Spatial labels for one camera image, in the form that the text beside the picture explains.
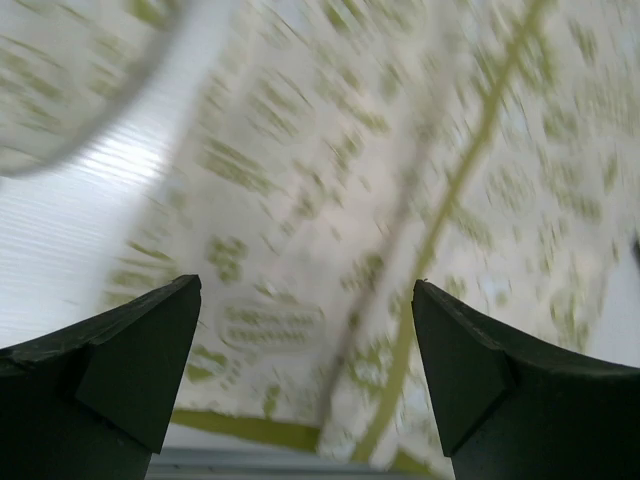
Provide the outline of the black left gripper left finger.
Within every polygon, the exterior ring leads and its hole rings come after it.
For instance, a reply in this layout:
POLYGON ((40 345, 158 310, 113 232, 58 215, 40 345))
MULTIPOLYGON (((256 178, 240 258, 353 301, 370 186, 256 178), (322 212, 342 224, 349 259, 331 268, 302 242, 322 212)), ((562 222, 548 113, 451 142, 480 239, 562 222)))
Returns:
POLYGON ((4 479, 142 479, 161 451, 201 307, 183 275, 1 351, 4 479))

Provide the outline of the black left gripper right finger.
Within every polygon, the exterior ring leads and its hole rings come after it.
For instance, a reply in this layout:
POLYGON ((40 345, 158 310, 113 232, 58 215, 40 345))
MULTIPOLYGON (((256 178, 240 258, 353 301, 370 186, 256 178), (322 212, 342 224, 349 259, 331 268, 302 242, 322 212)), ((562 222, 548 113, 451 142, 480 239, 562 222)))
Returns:
POLYGON ((457 478, 638 477, 637 368, 554 346, 423 280, 412 310, 457 478))

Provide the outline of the cream printed hooded jacket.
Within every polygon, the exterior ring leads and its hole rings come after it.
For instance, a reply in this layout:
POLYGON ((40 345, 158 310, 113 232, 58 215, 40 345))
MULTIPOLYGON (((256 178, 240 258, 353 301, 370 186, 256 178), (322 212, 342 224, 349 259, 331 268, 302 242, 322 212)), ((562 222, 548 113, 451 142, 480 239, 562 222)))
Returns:
POLYGON ((639 233, 635 1, 5 1, 1 341, 183 274, 173 411, 389 415, 436 284, 585 352, 639 233))

